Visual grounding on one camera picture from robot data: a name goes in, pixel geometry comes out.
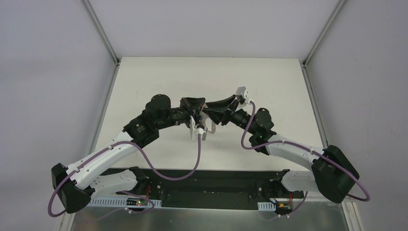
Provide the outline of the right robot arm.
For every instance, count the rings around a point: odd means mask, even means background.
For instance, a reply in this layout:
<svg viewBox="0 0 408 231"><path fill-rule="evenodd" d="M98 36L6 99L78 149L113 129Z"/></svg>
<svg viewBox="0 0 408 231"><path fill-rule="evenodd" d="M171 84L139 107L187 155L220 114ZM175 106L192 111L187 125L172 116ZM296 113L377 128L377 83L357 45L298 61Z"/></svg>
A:
<svg viewBox="0 0 408 231"><path fill-rule="evenodd" d="M347 196L351 197L354 185L361 185L358 172L340 148L306 146L286 139L272 130L274 123L268 109L256 109L255 103L250 101L252 112L248 113L239 108L240 103L232 96L207 103L203 113L217 125L231 122L242 128L244 149L283 158L308 169L313 174L309 190L317 190L331 202L341 203Z"/></svg>

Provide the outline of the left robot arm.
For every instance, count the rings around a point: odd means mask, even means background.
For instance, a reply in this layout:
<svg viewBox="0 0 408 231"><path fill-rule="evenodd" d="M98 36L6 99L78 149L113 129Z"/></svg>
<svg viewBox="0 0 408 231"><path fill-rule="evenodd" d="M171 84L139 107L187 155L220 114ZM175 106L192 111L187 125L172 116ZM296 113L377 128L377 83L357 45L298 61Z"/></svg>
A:
<svg viewBox="0 0 408 231"><path fill-rule="evenodd" d="M67 166L58 163L51 168L54 191L48 202L49 216L55 218L64 213L76 213L92 199L105 194L128 193L130 190L137 195L144 193L147 182L137 167L102 175L112 165L137 152L142 154L151 170L163 179L179 181L190 177L197 170L201 159L201 143L205 134L201 114L204 108L205 98L184 97L178 107L172 107L168 96L153 96L141 114L102 148ZM197 135L197 160L186 175L168 177L153 166L143 148L159 138L160 130L181 124L186 124L191 133Z"/></svg>

